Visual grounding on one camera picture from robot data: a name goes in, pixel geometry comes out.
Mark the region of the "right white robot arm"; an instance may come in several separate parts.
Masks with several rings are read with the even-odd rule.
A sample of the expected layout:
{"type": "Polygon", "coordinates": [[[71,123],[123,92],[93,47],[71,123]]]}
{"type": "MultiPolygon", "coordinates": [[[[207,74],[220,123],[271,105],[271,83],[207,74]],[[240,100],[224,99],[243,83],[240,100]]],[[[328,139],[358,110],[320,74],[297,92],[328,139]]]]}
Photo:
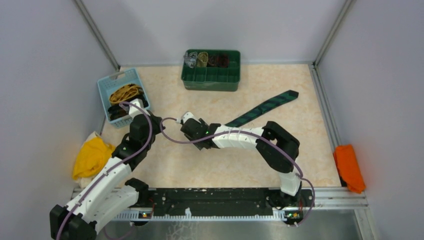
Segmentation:
{"type": "Polygon", "coordinates": [[[184,117],[180,131],[199,149],[239,148],[256,150],[280,178],[281,199],[287,206],[301,200],[301,180],[295,173],[300,142],[274,121],[263,127],[240,128],[220,123],[208,125],[203,119],[184,117]]]}

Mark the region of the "green plaid tie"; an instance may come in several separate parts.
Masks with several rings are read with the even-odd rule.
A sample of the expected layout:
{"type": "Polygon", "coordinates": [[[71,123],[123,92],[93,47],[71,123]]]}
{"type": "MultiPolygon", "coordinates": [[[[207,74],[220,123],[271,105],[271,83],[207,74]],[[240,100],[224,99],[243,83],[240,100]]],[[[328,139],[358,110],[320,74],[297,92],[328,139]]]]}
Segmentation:
{"type": "Polygon", "coordinates": [[[299,93],[297,91],[287,90],[285,92],[282,92],[274,97],[271,97],[265,100],[264,102],[255,106],[251,110],[243,113],[237,118],[231,120],[225,125],[228,127],[236,127],[236,128],[241,127],[257,119],[258,117],[276,109],[279,106],[282,106],[284,104],[287,104],[289,102],[296,100],[298,97],[299,97],[299,93]]]}

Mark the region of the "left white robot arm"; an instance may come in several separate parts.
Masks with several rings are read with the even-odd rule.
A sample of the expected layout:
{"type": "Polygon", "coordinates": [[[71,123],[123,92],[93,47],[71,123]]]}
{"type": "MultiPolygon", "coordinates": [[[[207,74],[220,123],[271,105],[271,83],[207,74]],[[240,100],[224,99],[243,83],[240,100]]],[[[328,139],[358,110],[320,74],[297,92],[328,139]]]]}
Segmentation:
{"type": "Polygon", "coordinates": [[[161,121],[161,117],[151,112],[133,118],[129,132],[92,182],[65,206],[56,205],[51,209],[52,239],[94,240],[124,209],[151,204],[149,185],[139,179],[131,178],[120,190],[114,189],[147,156],[156,135],[161,133],[161,121]]]}

